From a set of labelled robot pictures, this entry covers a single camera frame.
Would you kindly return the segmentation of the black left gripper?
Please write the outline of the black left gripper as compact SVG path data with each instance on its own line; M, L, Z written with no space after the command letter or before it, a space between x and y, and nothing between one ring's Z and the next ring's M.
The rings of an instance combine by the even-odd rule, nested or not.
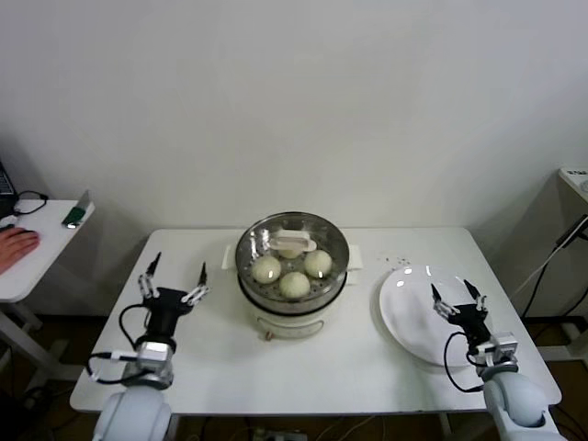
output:
M138 284L141 296L146 299L145 307L150 312L145 333L147 340L169 343L173 341L179 318L189 313L189 306L196 306L208 295L208 274L206 264L203 263L197 286L188 293L171 288L155 289L153 276L161 255L159 252L139 276Z

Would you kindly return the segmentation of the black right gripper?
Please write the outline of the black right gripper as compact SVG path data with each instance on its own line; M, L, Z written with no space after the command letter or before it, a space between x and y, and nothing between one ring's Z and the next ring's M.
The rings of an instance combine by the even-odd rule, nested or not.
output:
M478 288L467 279L464 280L464 285L475 304L462 304L454 308L442 300L439 291L432 284L434 311L441 317L448 317L447 321L450 324L460 327L466 335L468 345L481 345L491 339L491 333L485 324L488 315L486 297L482 296Z

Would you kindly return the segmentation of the person's hand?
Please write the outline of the person's hand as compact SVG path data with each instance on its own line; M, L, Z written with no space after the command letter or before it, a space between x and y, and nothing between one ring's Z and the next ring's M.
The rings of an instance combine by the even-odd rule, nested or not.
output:
M40 244L37 232L11 227L0 233L0 274L33 252Z

